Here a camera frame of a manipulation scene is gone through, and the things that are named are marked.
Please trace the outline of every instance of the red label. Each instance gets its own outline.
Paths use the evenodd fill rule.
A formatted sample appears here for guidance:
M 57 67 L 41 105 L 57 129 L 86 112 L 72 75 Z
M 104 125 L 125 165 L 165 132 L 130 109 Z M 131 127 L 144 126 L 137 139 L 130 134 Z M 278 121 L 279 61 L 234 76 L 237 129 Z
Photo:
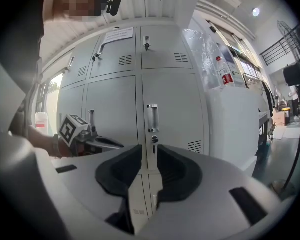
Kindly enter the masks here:
M 231 74 L 225 74 L 225 75 L 222 77 L 222 80 L 223 80 L 223 84 L 224 84 L 224 85 L 229 84 L 229 83 L 233 83 L 233 79 L 232 79 Z

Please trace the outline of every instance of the person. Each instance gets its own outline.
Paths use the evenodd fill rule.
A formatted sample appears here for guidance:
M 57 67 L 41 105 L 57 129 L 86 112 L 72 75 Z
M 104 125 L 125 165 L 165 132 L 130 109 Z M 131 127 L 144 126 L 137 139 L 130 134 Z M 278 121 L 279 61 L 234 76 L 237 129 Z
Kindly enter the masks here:
M 82 21 L 100 16 L 103 0 L 6 0 L 9 11 L 0 11 L 0 63 L 26 94 L 10 126 L 13 135 L 26 137 L 35 148 L 50 156 L 69 157 L 70 149 L 58 136 L 38 132 L 27 111 L 40 83 L 39 52 L 44 24 L 54 21 Z
M 299 97 L 295 86 L 290 86 L 290 89 L 292 97 L 292 110 L 294 114 L 294 119 L 296 119 L 297 117 L 299 117 Z

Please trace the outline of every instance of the locker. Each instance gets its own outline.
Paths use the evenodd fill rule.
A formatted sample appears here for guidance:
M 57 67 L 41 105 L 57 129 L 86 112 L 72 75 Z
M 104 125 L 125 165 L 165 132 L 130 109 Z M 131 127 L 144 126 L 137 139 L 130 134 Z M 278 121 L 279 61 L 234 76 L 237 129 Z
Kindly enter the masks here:
M 181 36 L 182 33 L 176 26 L 142 26 L 142 69 L 192 69 L 193 67 Z M 144 47 L 146 37 L 149 38 L 150 42 L 148 51 Z
M 149 221 L 142 175 L 137 175 L 129 188 L 129 206 L 134 232 L 137 234 Z
M 99 53 L 102 42 L 93 54 Z M 106 43 L 100 59 L 93 63 L 90 78 L 103 75 L 135 70 L 136 57 L 136 28 L 133 28 L 133 37 Z
M 66 115 L 82 116 L 82 101 L 84 97 L 85 86 L 81 85 L 72 89 L 61 89 L 58 98 L 57 107 L 57 129 L 62 122 L 60 122 L 59 114 L 62 116 L 62 120 Z
M 158 144 L 202 153 L 204 123 L 196 76 L 146 73 L 142 75 L 142 82 L 149 170 L 157 170 Z M 150 116 L 156 110 L 147 107 L 151 105 L 157 106 L 157 120 Z M 156 131 L 152 130 L 154 121 L 159 132 L 149 132 Z M 157 143 L 153 143 L 154 136 L 158 138 Z
M 138 144 L 136 77 L 119 77 L 90 83 L 86 118 L 94 110 L 96 130 L 124 146 Z
M 61 88 L 86 80 L 88 67 L 92 61 L 92 55 L 98 40 L 99 36 L 96 36 L 78 44 L 74 48 L 69 62 L 69 66 L 71 66 L 64 73 Z
M 150 184 L 152 212 L 153 214 L 155 214 L 157 210 L 158 192 L 164 188 L 162 184 L 161 174 L 150 174 L 149 184 Z

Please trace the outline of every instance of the locker lock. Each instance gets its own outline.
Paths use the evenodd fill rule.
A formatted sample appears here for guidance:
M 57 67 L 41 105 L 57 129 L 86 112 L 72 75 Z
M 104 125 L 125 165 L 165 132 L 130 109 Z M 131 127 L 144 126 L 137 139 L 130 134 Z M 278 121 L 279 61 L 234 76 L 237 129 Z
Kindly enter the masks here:
M 93 60 L 93 61 L 95 61 L 96 58 L 101 59 L 100 55 L 101 55 L 101 54 L 96 53 L 96 54 L 94 55 L 94 60 Z
M 143 37 L 143 46 L 145 47 L 145 50 L 148 51 L 150 46 L 151 46 L 151 42 L 150 42 L 150 37 L 149 36 L 144 36 Z
M 152 136 L 152 143 L 157 143 L 159 142 L 159 139 L 156 135 Z

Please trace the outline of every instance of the fan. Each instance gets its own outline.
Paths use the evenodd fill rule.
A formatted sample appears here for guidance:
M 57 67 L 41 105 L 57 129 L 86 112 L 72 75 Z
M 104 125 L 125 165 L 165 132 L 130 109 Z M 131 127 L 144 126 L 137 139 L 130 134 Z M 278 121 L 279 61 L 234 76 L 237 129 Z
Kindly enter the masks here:
M 289 86 L 296 86 L 297 94 L 300 102 L 300 25 L 295 30 L 292 30 L 285 22 L 278 21 L 277 26 L 283 35 L 288 47 L 290 48 L 294 58 L 295 64 L 288 66 L 283 69 L 284 78 Z M 300 136 L 299 143 L 295 154 L 295 159 L 286 180 L 276 180 L 270 184 L 278 196 L 284 200 L 285 198 L 295 195 L 296 188 L 291 183 L 292 175 L 294 174 L 295 168 L 298 163 L 300 155 Z

